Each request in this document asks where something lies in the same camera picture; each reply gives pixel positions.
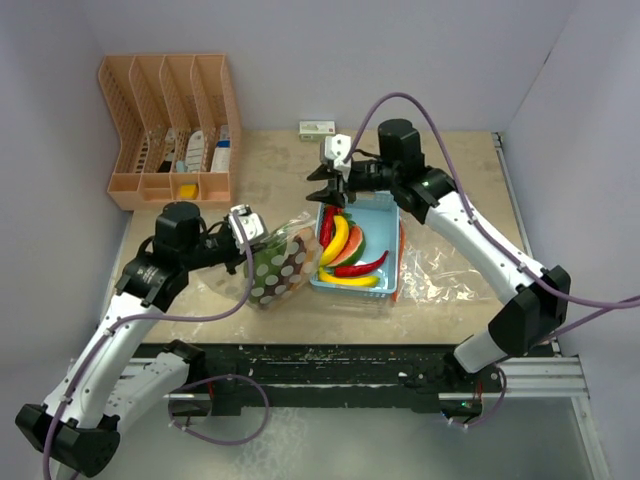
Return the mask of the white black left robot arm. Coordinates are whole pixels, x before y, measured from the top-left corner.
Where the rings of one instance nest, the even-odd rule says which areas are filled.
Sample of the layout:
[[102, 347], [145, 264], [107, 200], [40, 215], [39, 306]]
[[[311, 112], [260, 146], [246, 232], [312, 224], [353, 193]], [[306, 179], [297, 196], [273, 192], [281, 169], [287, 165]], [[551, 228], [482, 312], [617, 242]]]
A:
[[170, 391], [202, 387], [203, 354], [187, 346], [159, 354], [145, 370], [120, 377], [147, 333], [188, 286], [194, 270], [223, 264], [229, 273], [252, 259], [251, 245], [266, 232], [248, 205], [231, 208], [208, 227], [197, 205], [167, 204], [126, 264], [109, 307], [63, 380], [40, 404], [24, 405], [15, 423], [42, 454], [46, 479], [93, 477], [113, 458], [123, 435]]

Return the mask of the clear bag with orange zipper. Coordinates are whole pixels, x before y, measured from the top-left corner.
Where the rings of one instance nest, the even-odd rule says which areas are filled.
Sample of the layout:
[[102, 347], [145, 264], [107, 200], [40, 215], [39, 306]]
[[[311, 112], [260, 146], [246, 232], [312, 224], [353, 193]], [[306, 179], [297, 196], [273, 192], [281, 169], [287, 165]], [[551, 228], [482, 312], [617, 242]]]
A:
[[404, 218], [399, 226], [394, 302], [439, 305], [494, 298], [487, 281], [450, 242], [430, 229], [408, 226]]

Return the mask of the green leafy vegetable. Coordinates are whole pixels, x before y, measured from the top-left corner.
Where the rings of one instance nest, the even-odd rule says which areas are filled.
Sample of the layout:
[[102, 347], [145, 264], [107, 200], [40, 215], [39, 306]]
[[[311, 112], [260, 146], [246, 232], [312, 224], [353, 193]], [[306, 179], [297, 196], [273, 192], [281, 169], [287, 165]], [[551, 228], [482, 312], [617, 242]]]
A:
[[284, 262], [289, 242], [287, 238], [271, 239], [268, 243], [261, 244], [262, 249], [254, 253], [253, 285], [249, 297], [252, 306], [266, 310], [284, 300], [279, 295], [283, 288], [278, 287], [278, 270]]

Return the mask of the clear polka dot zip bag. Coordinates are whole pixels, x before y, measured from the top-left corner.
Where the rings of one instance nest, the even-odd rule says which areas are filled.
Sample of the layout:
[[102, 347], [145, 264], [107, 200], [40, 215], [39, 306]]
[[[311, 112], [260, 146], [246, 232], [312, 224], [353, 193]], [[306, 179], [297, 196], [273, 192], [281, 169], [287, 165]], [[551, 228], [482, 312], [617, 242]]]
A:
[[271, 231], [253, 249], [253, 266], [240, 263], [234, 273], [224, 266], [201, 271], [199, 279], [213, 292], [237, 301], [251, 288], [246, 304], [269, 310], [307, 283], [319, 266], [323, 248], [315, 233], [316, 220], [306, 212]]

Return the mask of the watermelon slice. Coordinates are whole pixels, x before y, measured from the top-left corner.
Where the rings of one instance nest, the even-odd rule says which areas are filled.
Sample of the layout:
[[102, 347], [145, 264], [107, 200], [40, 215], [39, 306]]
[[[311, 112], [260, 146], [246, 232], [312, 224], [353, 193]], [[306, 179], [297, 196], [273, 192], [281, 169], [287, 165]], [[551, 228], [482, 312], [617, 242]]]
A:
[[366, 248], [366, 239], [363, 230], [354, 225], [350, 228], [349, 237], [341, 253], [327, 265], [328, 268], [351, 266], [359, 261]]

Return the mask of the orange purple papaya slice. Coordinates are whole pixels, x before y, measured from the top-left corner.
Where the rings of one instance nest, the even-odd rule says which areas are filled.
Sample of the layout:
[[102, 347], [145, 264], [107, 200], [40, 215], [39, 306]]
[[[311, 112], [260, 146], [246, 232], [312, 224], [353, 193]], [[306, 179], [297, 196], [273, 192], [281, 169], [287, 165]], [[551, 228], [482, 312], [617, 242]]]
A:
[[322, 247], [314, 237], [297, 234], [288, 243], [283, 264], [279, 267], [279, 295], [285, 299], [300, 288], [315, 272]]

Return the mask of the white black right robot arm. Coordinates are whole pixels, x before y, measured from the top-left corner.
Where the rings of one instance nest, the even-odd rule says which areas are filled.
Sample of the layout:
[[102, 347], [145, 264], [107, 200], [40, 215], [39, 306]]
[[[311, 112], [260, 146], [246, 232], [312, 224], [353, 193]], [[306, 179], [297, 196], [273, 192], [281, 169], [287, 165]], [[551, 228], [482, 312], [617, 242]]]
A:
[[484, 367], [526, 354], [564, 323], [567, 303], [551, 292], [568, 293], [570, 276], [519, 250], [465, 199], [449, 174], [427, 165], [420, 134], [410, 121], [381, 123], [378, 142], [378, 155], [353, 161], [349, 136], [326, 137], [320, 165], [308, 178], [327, 185], [307, 198], [343, 207], [358, 193], [387, 191], [399, 208], [448, 240], [489, 283], [502, 309], [454, 349], [455, 360], [444, 369], [452, 389], [467, 391]]

